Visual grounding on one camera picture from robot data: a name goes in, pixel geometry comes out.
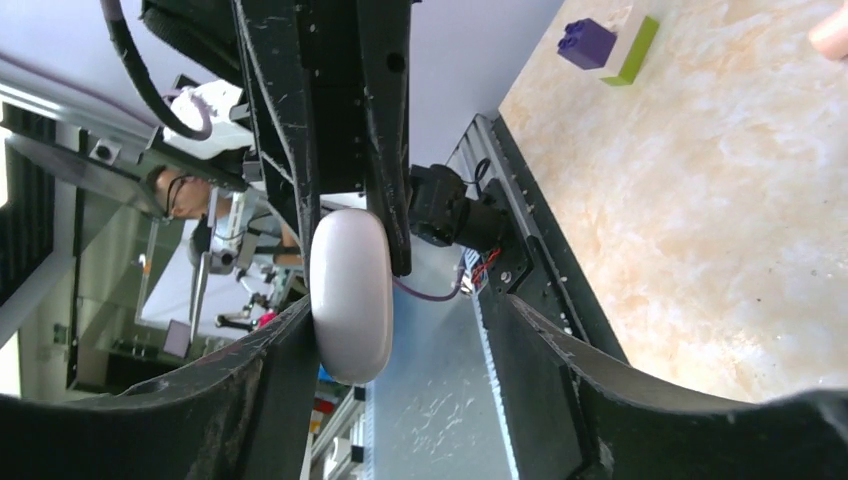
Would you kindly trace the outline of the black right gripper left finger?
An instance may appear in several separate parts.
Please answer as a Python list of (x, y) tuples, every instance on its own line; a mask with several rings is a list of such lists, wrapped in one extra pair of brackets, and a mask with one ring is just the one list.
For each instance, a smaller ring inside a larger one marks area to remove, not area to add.
[(319, 358), (302, 299), (265, 327), (118, 395), (1, 400), (5, 479), (296, 479)]

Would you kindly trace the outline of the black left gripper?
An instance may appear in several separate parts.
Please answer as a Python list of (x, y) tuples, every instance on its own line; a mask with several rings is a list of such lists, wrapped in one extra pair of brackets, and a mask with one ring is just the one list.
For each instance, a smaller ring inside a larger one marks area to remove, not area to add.
[(243, 85), (242, 66), (268, 200), (296, 230), (305, 260), (320, 221), (319, 176), (325, 194), (364, 188), (365, 108), (367, 207), (383, 224), (396, 276), (411, 272), (410, 16), (409, 1), (384, 0), (141, 6), (151, 33), (219, 78)]

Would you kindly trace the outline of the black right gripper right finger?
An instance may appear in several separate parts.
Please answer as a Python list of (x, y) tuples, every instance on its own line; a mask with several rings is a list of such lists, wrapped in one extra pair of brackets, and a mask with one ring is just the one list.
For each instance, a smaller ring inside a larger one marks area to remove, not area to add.
[(847, 395), (762, 404), (689, 390), (558, 328), (513, 295), (482, 304), (523, 479), (843, 479)]

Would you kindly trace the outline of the white earbud charging case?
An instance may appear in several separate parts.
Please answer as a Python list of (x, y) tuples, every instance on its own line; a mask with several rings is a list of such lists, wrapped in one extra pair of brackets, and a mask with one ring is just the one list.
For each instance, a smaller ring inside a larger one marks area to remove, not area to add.
[(393, 295), (387, 236), (363, 209), (334, 211), (318, 224), (310, 250), (310, 303), (327, 373), (366, 384), (392, 352)]

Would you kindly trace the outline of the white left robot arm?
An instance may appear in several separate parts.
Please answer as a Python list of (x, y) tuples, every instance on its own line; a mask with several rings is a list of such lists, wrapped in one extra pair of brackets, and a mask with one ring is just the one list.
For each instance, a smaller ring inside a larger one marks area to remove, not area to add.
[(408, 157), (408, 1), (146, 1), (148, 30), (245, 91), (271, 204), (311, 243), (323, 194), (361, 191), (394, 274), (411, 237), (488, 251), (505, 216)]

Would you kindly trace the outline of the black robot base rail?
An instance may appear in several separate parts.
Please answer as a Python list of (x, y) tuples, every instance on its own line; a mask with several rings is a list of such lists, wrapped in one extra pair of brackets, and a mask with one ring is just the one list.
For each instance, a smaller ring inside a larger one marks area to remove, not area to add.
[(514, 295), (564, 333), (627, 359), (576, 256), (502, 118), (476, 115), (450, 157), (504, 212), (501, 252), (476, 293), (493, 393), (518, 479), (607, 479), (577, 399), (578, 378), (509, 310)]

